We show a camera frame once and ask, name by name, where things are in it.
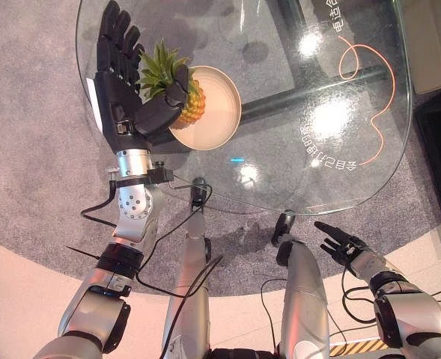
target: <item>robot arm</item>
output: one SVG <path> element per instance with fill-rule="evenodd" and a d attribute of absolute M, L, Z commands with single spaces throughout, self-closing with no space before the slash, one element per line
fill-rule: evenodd
<path fill-rule="evenodd" d="M 113 240 L 84 279 L 62 316 L 58 338 L 35 359 L 100 359 L 118 347 L 130 306 L 131 290 L 142 260 L 156 240 L 163 195 L 156 184 L 173 180 L 163 163 L 152 165 L 150 140 L 180 115 L 187 98 L 188 68 L 180 65 L 164 93 L 145 104 L 139 96 L 136 44 L 140 32 L 115 1 L 104 10 L 97 42 L 94 85 L 102 133 L 118 160 L 120 216 Z"/>
<path fill-rule="evenodd" d="M 150 150 L 150 140 L 180 116 L 188 94 L 189 69 L 180 65 L 174 82 L 142 103 L 137 81 L 144 47 L 136 26 L 125 33 L 129 24 L 130 15 L 110 1 L 100 25 L 94 84 L 102 133 L 114 153 Z"/>
<path fill-rule="evenodd" d="M 335 240 L 325 239 L 322 249 L 370 287 L 381 340 L 409 359 L 441 358 L 438 302 L 358 237 L 322 222 L 314 225 Z"/>

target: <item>plate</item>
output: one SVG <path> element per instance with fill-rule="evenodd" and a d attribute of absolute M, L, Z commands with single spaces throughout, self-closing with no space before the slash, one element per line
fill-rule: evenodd
<path fill-rule="evenodd" d="M 193 78 L 205 95 L 205 112 L 194 124 L 170 131 L 182 144 L 194 150 L 213 150 L 225 144 L 237 131 L 242 114 L 240 95 L 234 82 L 210 66 L 195 66 Z"/>

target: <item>glass table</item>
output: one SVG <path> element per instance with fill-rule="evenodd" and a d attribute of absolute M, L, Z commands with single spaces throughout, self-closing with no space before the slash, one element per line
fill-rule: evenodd
<path fill-rule="evenodd" d="M 107 0 L 79 6 L 79 75 L 96 72 Z M 395 172 L 411 120 L 398 1 L 123 0 L 148 53 L 164 38 L 190 65 L 222 70 L 242 99 L 234 137 L 190 150 L 170 132 L 153 160 L 180 178 L 264 209 L 318 215 L 376 194 Z"/>

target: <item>pineapple leaves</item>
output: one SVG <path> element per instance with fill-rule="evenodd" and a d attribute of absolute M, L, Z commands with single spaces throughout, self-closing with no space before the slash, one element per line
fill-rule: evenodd
<path fill-rule="evenodd" d="M 144 59 L 145 64 L 147 65 L 148 69 L 152 71 L 152 73 L 161 73 L 162 70 L 160 69 L 159 65 L 155 62 L 154 59 L 152 59 L 147 53 L 144 53 L 144 56 L 142 56 Z"/>
<path fill-rule="evenodd" d="M 159 79 L 153 76 L 145 76 L 140 80 L 140 83 L 155 86 L 159 83 Z"/>
<path fill-rule="evenodd" d="M 189 61 L 186 57 L 177 58 L 178 51 L 179 49 L 168 49 L 165 40 L 161 39 L 153 48 L 153 56 L 142 53 L 144 69 L 141 70 L 141 80 L 137 84 L 142 84 L 141 89 L 147 90 L 145 96 L 148 99 L 165 91 L 174 82 L 177 68 Z M 198 89 L 192 84 L 193 72 L 193 69 L 189 69 L 189 92 L 198 95 Z"/>
<path fill-rule="evenodd" d="M 149 93 L 148 93 L 148 95 L 147 95 L 147 97 L 148 97 L 149 99 L 151 99 L 152 97 L 158 95 L 159 93 L 161 93 L 161 92 L 163 92 L 163 91 L 165 91 L 165 88 L 157 88 L 157 89 L 153 89 L 153 88 L 151 88 L 150 91 L 149 91 Z"/>

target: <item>humanoid robot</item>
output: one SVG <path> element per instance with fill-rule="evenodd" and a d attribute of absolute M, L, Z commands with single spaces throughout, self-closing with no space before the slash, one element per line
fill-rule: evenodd
<path fill-rule="evenodd" d="M 136 82 L 143 48 L 137 43 L 139 30 L 129 25 L 129 14 L 110 1 L 100 26 L 91 95 L 102 133 L 118 160 L 109 199 L 118 192 L 119 219 L 113 239 L 65 310 L 58 337 L 35 359 L 100 359 L 115 350 L 130 314 L 126 299 L 134 278 L 158 242 L 157 220 L 164 205 L 158 184 L 172 181 L 174 176 L 162 162 L 152 164 L 152 140 L 180 115 L 188 94 L 189 69 L 179 66 L 174 83 L 142 103 Z M 294 223 L 289 212 L 280 216 L 272 238 L 279 248 L 277 263 L 288 267 L 282 338 L 276 352 L 210 348 L 205 278 L 207 269 L 219 260 L 210 259 L 210 243 L 204 237 L 208 188 L 201 178 L 192 183 L 183 264 L 168 306 L 161 358 L 328 358 L 323 281 L 306 244 L 289 234 Z M 325 239 L 322 249 L 368 284 L 382 341 L 399 348 L 406 358 L 441 358 L 441 306 L 437 301 L 361 239 L 321 222 L 315 226 L 333 239 Z M 143 358 L 142 349 L 132 358 Z"/>

